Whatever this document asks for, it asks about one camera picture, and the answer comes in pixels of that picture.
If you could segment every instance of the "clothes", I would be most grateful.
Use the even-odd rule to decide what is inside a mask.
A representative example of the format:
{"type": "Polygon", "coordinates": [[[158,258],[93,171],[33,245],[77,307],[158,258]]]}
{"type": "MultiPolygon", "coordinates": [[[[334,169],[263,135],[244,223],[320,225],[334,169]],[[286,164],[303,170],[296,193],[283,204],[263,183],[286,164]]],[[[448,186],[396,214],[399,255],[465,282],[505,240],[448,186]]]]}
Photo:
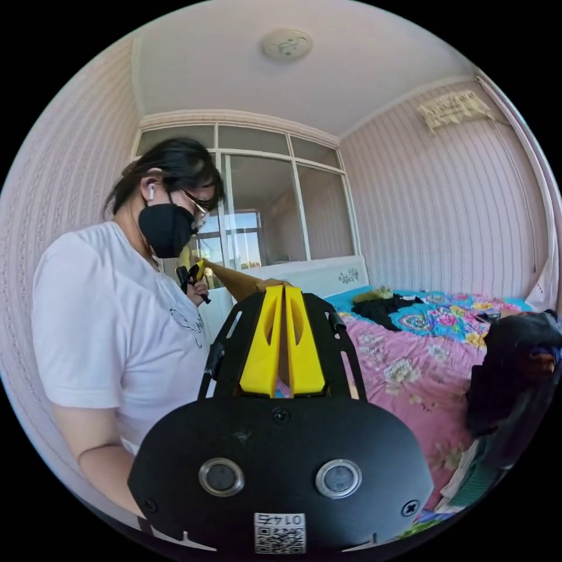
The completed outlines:
{"type": "Polygon", "coordinates": [[[362,303],[365,300],[379,300],[391,299],[394,293],[388,287],[381,287],[380,289],[371,289],[366,293],[355,295],[352,299],[353,303],[362,303]]]}
{"type": "Polygon", "coordinates": [[[498,482],[501,471],[490,468],[483,462],[491,447],[491,437],[478,440],[477,452],[457,493],[449,499],[449,508],[465,508],[472,505],[498,482]]]}
{"type": "Polygon", "coordinates": [[[552,311],[502,318],[490,325],[484,341],[486,357],[472,368],[467,392],[466,422],[474,437],[494,433],[519,396],[541,382],[529,358],[550,350],[556,366],[562,357],[562,331],[552,311]]]}
{"type": "Polygon", "coordinates": [[[447,506],[449,499],[455,497],[455,494],[458,492],[477,452],[478,440],[474,441],[467,451],[464,451],[461,456],[461,460],[458,463],[458,468],[453,473],[448,484],[439,490],[443,499],[437,504],[437,507],[435,508],[436,512],[439,513],[440,508],[447,506]]]}
{"type": "Polygon", "coordinates": [[[390,314],[397,312],[406,306],[412,306],[412,304],[423,304],[423,301],[416,297],[412,299],[404,299],[399,294],[393,294],[391,299],[375,299],[375,300],[365,300],[359,303],[355,303],[352,308],[352,312],[359,314],[363,318],[368,318],[373,322],[381,325],[387,330],[393,332],[399,332],[400,328],[396,327],[392,323],[390,314]]]}
{"type": "Polygon", "coordinates": [[[65,234],[47,249],[31,321],[47,397],[116,408],[133,453],[159,419],[197,399],[208,355],[197,307],[114,222],[65,234]]]}

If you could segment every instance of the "white t-shirt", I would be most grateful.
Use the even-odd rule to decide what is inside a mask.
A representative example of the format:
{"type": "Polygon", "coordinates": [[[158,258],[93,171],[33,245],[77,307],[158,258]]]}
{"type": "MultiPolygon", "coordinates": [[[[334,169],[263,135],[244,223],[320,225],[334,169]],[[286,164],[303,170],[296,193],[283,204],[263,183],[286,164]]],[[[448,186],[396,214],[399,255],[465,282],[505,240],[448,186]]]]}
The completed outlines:
{"type": "Polygon", "coordinates": [[[158,420],[197,399],[208,355],[197,307],[114,222],[65,234],[43,254],[32,333],[47,397],[116,408],[134,454],[158,420]]]}

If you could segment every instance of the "striped wallpaper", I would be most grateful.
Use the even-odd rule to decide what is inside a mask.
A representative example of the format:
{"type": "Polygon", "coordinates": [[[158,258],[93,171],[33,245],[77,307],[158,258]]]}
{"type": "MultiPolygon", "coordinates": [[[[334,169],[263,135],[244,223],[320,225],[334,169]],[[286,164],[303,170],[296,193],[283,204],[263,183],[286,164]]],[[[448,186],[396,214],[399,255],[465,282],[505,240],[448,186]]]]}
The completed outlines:
{"type": "Polygon", "coordinates": [[[105,196],[129,162],[139,118],[131,40],[84,67],[25,139],[0,197],[0,374],[22,426],[55,474],[87,502],[136,525],[84,480],[56,429],[36,372],[29,326],[35,267],[65,231],[101,220],[105,196]]]}
{"type": "Polygon", "coordinates": [[[373,285],[523,297],[542,268],[544,207],[511,127],[476,121],[432,138],[416,112],[467,88],[502,118],[478,83],[460,83],[390,109],[341,143],[373,285]]]}

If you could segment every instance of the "screw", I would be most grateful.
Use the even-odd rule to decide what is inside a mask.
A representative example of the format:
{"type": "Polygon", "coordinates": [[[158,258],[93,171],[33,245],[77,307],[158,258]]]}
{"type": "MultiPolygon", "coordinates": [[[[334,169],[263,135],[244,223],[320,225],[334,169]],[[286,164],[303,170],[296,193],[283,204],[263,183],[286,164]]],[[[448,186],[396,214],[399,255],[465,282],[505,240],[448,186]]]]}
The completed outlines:
{"type": "Polygon", "coordinates": [[[275,423],[287,423],[291,414],[285,408],[274,408],[272,419],[275,423]]]}
{"type": "Polygon", "coordinates": [[[158,507],[156,507],[156,504],[149,498],[145,499],[145,508],[150,513],[156,513],[158,511],[158,507]]]}
{"type": "Polygon", "coordinates": [[[402,508],[403,517],[411,517],[420,508],[420,502],[417,499],[412,499],[402,508]]]}

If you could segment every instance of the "sky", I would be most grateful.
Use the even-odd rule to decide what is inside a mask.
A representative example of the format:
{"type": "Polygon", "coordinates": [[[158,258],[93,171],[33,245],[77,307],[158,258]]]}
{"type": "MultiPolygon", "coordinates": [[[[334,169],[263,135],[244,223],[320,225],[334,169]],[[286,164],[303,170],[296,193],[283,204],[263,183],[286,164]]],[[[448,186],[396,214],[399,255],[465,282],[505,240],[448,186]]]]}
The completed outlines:
{"type": "MultiPolygon", "coordinates": [[[[256,228],[255,213],[236,213],[235,217],[236,229],[240,228],[256,228]]],[[[216,237],[200,239],[201,249],[209,261],[222,263],[221,240],[218,232],[218,217],[212,216],[201,229],[201,233],[216,232],[216,237]]],[[[236,234],[236,243],[238,245],[238,253],[241,263],[257,262],[261,263],[262,258],[259,255],[258,235],[255,232],[246,234],[236,234]]],[[[227,234],[228,245],[232,247],[232,235],[227,234]]]]}

